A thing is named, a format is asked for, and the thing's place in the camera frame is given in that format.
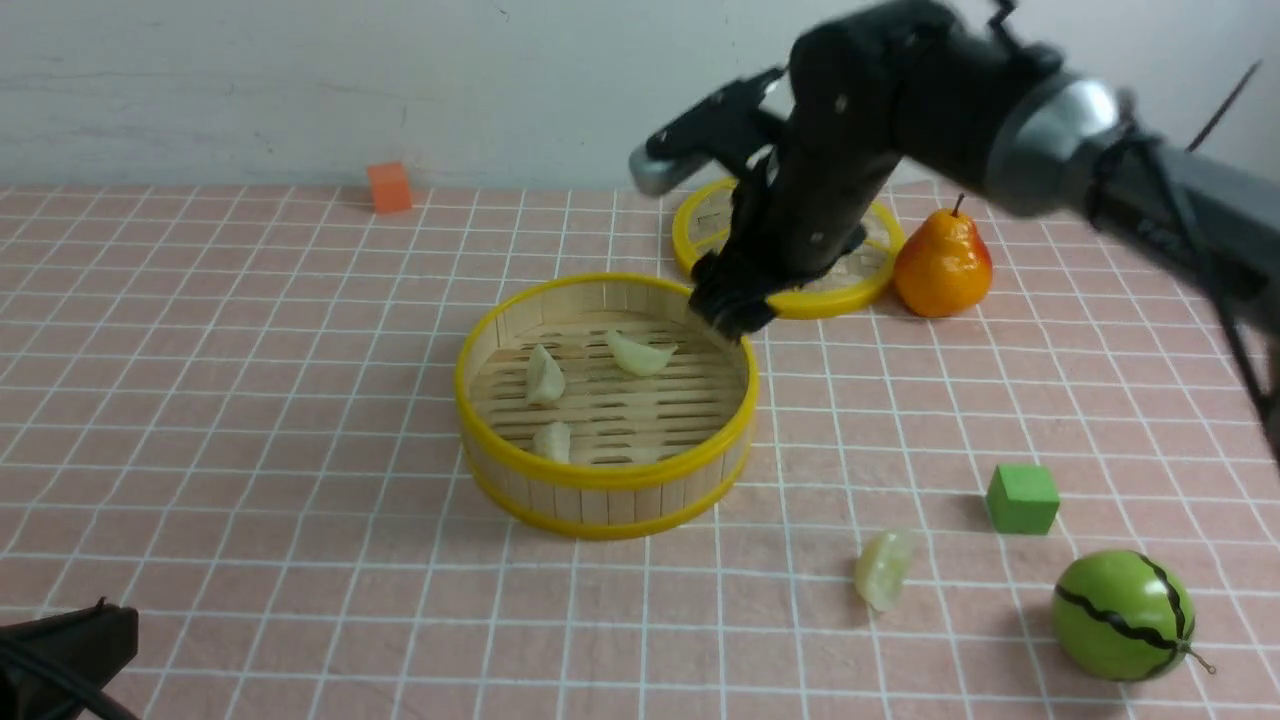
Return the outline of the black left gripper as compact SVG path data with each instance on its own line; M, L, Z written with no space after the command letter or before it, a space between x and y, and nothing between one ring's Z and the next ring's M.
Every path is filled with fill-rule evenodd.
M140 612L91 607L1 628L1 717L134 719L108 684L137 656Z

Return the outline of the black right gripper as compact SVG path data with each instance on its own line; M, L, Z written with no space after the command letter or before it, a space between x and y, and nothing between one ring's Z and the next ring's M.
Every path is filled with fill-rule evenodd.
M731 341L846 250L902 160L977 192L1019 104L1061 68L1047 44L983 35L941 1L882 1L800 35L783 67L721 86L655 131L652 155L705 155L744 191L730 240L692 265L690 307Z

